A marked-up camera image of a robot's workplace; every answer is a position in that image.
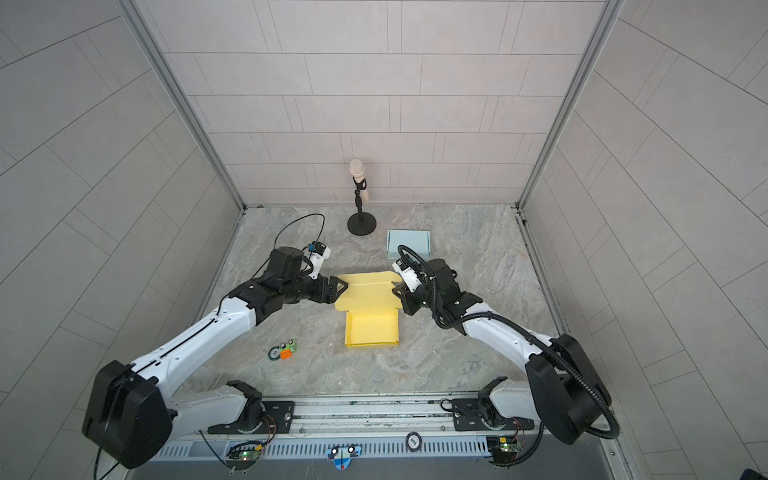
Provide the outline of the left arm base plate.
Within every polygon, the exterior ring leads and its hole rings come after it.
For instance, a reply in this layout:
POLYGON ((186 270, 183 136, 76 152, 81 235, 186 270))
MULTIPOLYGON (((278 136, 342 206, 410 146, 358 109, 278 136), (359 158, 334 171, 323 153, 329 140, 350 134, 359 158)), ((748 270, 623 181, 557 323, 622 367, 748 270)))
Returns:
POLYGON ((292 401, 262 401, 259 407, 247 404, 233 423, 209 427, 212 435, 272 435, 290 431, 295 403, 292 401))

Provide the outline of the light blue paper box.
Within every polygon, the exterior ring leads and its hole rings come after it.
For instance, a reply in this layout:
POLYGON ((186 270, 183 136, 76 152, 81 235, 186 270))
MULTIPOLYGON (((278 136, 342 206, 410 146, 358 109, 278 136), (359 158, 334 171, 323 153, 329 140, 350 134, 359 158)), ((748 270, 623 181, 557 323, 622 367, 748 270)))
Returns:
POLYGON ((431 233, 424 230, 393 230, 387 232, 387 259, 394 261, 400 255, 398 247, 405 245, 425 260, 431 256, 431 233))

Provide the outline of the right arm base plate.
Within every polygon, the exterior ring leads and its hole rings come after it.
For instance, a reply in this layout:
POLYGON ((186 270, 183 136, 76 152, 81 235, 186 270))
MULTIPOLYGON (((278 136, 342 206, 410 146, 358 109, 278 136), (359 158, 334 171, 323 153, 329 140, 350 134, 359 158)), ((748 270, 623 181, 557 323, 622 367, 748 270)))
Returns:
POLYGON ((527 418, 503 417, 489 400, 479 398, 443 399, 441 408, 452 415, 459 432, 532 431, 535 422, 527 418))

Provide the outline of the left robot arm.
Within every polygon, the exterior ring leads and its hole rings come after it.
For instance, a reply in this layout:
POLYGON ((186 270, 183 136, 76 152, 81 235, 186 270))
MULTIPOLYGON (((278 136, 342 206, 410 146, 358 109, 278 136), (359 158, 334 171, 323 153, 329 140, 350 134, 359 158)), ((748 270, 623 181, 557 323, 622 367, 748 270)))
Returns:
POLYGON ((330 250, 319 241, 304 249, 279 247, 265 271, 227 293, 211 313, 152 352, 96 374, 82 434, 132 469, 154 457, 178 437, 221 426, 228 433, 250 433, 264 422, 261 393, 239 380, 215 390, 178 397, 180 385, 201 365, 239 336, 287 304, 310 300, 332 304, 347 289, 320 269, 330 250))

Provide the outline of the yellow paper box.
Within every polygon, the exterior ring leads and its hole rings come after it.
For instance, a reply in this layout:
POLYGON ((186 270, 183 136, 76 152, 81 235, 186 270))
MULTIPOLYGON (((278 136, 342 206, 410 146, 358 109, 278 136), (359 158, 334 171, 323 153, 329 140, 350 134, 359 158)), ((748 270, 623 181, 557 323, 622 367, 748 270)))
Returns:
POLYGON ((347 284, 335 301, 346 313, 345 346, 350 349, 396 347, 400 343, 400 299, 393 293, 401 277, 392 271, 344 274, 347 284))

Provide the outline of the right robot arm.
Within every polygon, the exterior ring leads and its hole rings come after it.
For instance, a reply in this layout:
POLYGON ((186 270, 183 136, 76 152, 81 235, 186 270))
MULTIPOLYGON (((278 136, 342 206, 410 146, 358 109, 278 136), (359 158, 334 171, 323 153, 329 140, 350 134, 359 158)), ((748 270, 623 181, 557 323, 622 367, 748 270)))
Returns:
POLYGON ((574 337, 540 334, 504 317, 463 290, 442 259, 405 255, 392 268, 401 278, 392 292, 407 315, 426 308, 441 329, 486 344, 525 373, 522 387, 499 377, 479 392, 476 410, 487 427, 500 429, 524 418, 566 444, 583 434, 608 440, 619 436, 610 394, 574 337))

